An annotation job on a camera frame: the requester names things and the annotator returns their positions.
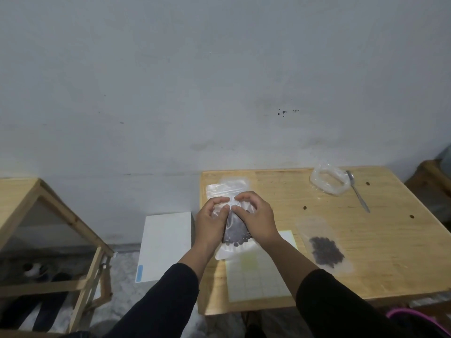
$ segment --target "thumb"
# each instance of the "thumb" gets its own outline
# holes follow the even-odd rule
[[[243,222],[246,223],[246,220],[248,219],[248,217],[250,215],[249,212],[247,212],[245,209],[243,209],[241,206],[238,206],[238,205],[233,205],[232,211],[235,212],[236,215],[238,217],[240,217]]]
[[[227,220],[227,216],[229,215],[230,206],[224,205],[222,209],[219,211],[218,218],[222,223],[225,223]]]

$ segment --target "floor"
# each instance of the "floor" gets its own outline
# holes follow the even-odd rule
[[[111,302],[97,308],[93,314],[83,318],[80,326],[98,336],[104,335],[138,302],[152,284],[135,283],[139,252],[119,253],[111,260]],[[80,265],[86,265],[89,257],[80,258]],[[69,295],[59,311],[50,332],[64,332],[72,312],[72,296]],[[31,330],[39,312],[37,307],[20,327]],[[311,337],[307,325],[295,308],[262,311],[263,330],[271,337]],[[193,308],[188,324],[183,331],[184,338],[244,337],[245,328],[238,313],[210,316],[199,315],[197,306]]]

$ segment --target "plastic bag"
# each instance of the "plastic bag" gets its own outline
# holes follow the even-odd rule
[[[219,184],[207,185],[206,197],[208,199],[220,196],[230,198],[228,203],[215,205],[211,215],[213,217],[217,216],[221,208],[226,204],[230,205],[230,207],[232,205],[238,205],[246,211],[254,213],[255,209],[251,203],[247,201],[239,202],[235,200],[235,196],[237,194],[249,190],[250,183],[244,178],[223,179]],[[251,251],[257,247],[257,243],[252,238],[244,222],[236,215],[235,212],[230,210],[225,224],[222,244],[219,247],[219,250],[217,250],[215,258],[217,260],[228,259],[243,252]]]
[[[331,274],[350,273],[352,263],[345,256],[335,235],[324,218],[302,217],[296,228],[304,242],[308,254],[313,256],[315,264]]]
[[[321,174],[323,173],[329,174],[330,176],[334,177],[335,179],[340,181],[342,185],[334,186],[330,184],[321,176]],[[335,196],[339,196],[351,186],[348,174],[337,167],[331,166],[330,164],[319,164],[317,167],[315,167],[312,174],[310,175],[310,182],[324,192],[330,193]]]

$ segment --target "blue label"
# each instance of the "blue label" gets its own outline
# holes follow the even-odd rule
[[[136,282],[141,282],[143,277],[143,265],[138,266],[138,271],[136,272]]]

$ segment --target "metal spoon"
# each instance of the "metal spoon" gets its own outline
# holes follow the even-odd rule
[[[349,180],[351,181],[351,186],[355,191],[355,194],[357,195],[358,200],[360,201],[360,204],[362,204],[363,208],[365,209],[366,212],[369,213],[369,208],[368,205],[366,205],[365,201],[363,200],[363,198],[360,196],[360,194],[358,193],[356,187],[354,186],[355,181],[354,181],[354,176],[352,175],[351,171],[346,171],[346,173],[349,176]]]

